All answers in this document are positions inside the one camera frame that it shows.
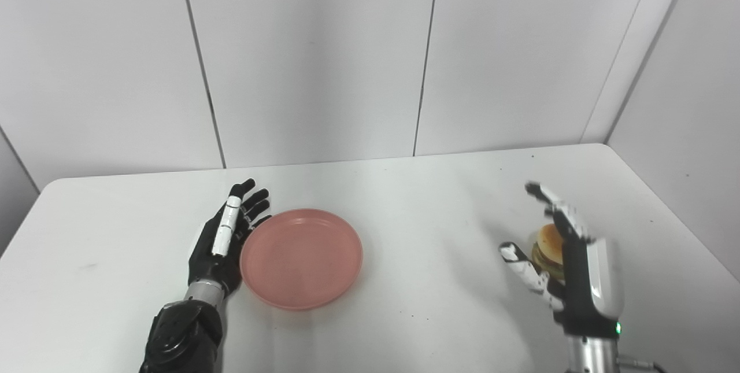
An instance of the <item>white robotic hand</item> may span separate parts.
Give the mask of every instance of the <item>white robotic hand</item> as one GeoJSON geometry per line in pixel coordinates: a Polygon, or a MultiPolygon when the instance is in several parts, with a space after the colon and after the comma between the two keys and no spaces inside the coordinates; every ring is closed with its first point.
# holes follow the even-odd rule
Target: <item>white robotic hand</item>
{"type": "Polygon", "coordinates": [[[528,183],[526,191],[545,203],[545,215],[552,217],[563,237],[565,285],[550,278],[514,243],[499,247],[504,262],[553,310],[568,340],[569,372],[618,372],[618,318],[624,300],[614,248],[606,239],[591,238],[576,209],[552,191],[539,183],[528,183]]]}
{"type": "Polygon", "coordinates": [[[550,278],[550,274],[534,267],[534,263],[516,246],[507,242],[499,246],[501,257],[507,266],[519,276],[529,291],[542,297],[553,312],[563,310],[563,284],[550,278]]]}

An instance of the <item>silver wrist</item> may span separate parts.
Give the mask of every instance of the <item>silver wrist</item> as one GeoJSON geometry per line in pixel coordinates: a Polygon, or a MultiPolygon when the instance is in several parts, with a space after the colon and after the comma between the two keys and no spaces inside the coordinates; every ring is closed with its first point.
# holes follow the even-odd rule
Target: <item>silver wrist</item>
{"type": "Polygon", "coordinates": [[[201,300],[218,308],[224,302],[224,287],[210,279],[198,279],[190,283],[185,300],[201,300]]]}
{"type": "Polygon", "coordinates": [[[568,340],[568,371],[571,373],[619,373],[615,339],[577,337],[568,340]]]}

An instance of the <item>cable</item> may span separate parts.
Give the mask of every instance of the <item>cable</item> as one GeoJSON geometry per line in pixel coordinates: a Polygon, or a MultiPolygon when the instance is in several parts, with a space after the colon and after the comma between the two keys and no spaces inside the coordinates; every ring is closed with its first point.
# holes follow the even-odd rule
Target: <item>cable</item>
{"type": "Polygon", "coordinates": [[[653,370],[657,371],[658,373],[667,373],[666,370],[658,363],[653,363],[653,370]]]}

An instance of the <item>panel seam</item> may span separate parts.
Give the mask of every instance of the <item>panel seam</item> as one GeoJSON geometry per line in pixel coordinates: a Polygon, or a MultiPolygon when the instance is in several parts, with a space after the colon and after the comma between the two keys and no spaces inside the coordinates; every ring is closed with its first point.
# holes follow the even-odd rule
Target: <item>panel seam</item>
{"type": "Polygon", "coordinates": [[[219,156],[221,159],[221,167],[227,168],[227,160],[224,157],[224,146],[221,144],[221,135],[219,133],[219,122],[216,120],[216,112],[213,107],[213,99],[211,97],[211,88],[208,85],[208,77],[206,77],[206,65],[203,62],[203,53],[201,52],[201,43],[198,40],[198,30],[195,28],[195,17],[193,17],[193,7],[190,5],[190,0],[185,0],[185,6],[187,7],[188,19],[190,19],[190,30],[193,32],[193,41],[195,42],[195,52],[198,54],[198,64],[201,67],[201,76],[203,77],[203,86],[206,89],[206,99],[208,101],[208,109],[211,112],[211,123],[213,125],[213,132],[216,136],[216,144],[219,145],[219,156]]]}
{"type": "Polygon", "coordinates": [[[624,39],[627,37],[627,33],[629,33],[630,31],[630,28],[632,26],[632,21],[635,19],[635,14],[637,13],[637,8],[640,7],[640,2],[642,2],[642,0],[637,0],[637,4],[635,5],[635,8],[632,10],[632,15],[630,16],[629,23],[627,23],[627,28],[624,30],[624,35],[621,36],[621,41],[619,41],[619,46],[616,48],[616,53],[614,54],[614,58],[611,60],[611,64],[609,65],[609,69],[606,73],[606,77],[604,78],[604,82],[602,83],[602,86],[599,90],[599,96],[597,96],[597,100],[594,103],[594,107],[591,108],[589,119],[586,120],[586,125],[583,126],[583,131],[581,132],[581,138],[578,140],[578,143],[583,143],[583,138],[586,135],[586,130],[589,128],[589,124],[591,123],[591,119],[594,117],[594,112],[597,110],[597,106],[599,106],[599,101],[602,95],[604,94],[604,88],[606,87],[606,83],[609,80],[611,71],[614,68],[616,59],[619,58],[619,51],[621,51],[621,47],[624,44],[624,39]]]}
{"type": "Polygon", "coordinates": [[[23,160],[21,160],[21,157],[18,155],[18,151],[16,151],[16,148],[13,147],[12,143],[10,143],[10,139],[8,138],[8,135],[5,134],[5,130],[3,130],[1,125],[0,125],[0,135],[2,135],[2,138],[5,141],[5,143],[8,144],[8,148],[10,148],[10,151],[13,152],[13,157],[15,157],[16,160],[18,161],[18,165],[21,165],[21,169],[23,170],[23,173],[26,174],[26,178],[28,178],[28,181],[31,183],[31,186],[34,187],[36,194],[41,194],[42,192],[39,190],[39,186],[36,185],[36,181],[34,181],[34,179],[31,177],[31,173],[28,172],[28,168],[26,168],[26,165],[23,163],[23,160]]]}
{"type": "Polygon", "coordinates": [[[424,102],[424,82],[426,81],[426,65],[429,60],[429,43],[431,42],[431,24],[434,20],[434,5],[436,0],[431,0],[431,12],[429,13],[429,30],[426,35],[426,49],[424,51],[424,68],[421,73],[421,90],[419,92],[419,109],[417,112],[417,125],[414,133],[414,149],[412,156],[416,156],[417,141],[419,139],[419,122],[421,121],[421,106],[424,102]]]}

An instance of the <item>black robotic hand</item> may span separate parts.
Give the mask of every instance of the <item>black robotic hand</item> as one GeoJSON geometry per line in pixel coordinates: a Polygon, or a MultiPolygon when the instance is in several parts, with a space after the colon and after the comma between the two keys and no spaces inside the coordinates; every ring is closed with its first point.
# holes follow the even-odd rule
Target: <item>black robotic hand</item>
{"type": "Polygon", "coordinates": [[[239,286],[244,241],[270,218],[254,222],[269,208],[266,189],[242,202],[253,188],[251,179],[234,185],[227,202],[206,222],[188,260],[185,299],[164,305],[151,323],[139,373],[213,373],[224,336],[217,308],[239,286]]]}
{"type": "MultiPolygon", "coordinates": [[[[241,198],[253,188],[254,180],[249,179],[244,183],[234,185],[229,197],[237,197],[241,202],[241,198]]],[[[239,286],[241,281],[239,271],[241,248],[251,231],[270,218],[270,215],[268,215],[254,222],[257,216],[270,207],[267,197],[269,197],[269,192],[266,189],[261,189],[254,192],[237,209],[233,210],[237,214],[235,227],[225,256],[214,253],[213,247],[217,231],[224,217],[224,210],[228,211],[231,208],[230,204],[222,205],[216,215],[206,222],[203,231],[201,231],[201,236],[198,238],[198,243],[193,249],[193,254],[190,255],[190,260],[188,260],[188,266],[190,267],[188,285],[199,280],[212,280],[223,287],[225,296],[231,294],[239,286]]]]}

